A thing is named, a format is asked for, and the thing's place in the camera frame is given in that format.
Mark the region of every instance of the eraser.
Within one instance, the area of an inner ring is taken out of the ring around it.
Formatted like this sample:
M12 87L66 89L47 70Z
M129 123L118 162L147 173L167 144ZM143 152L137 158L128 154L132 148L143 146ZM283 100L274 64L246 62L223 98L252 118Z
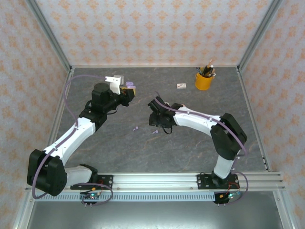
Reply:
M177 83L177 89L185 89L186 83Z

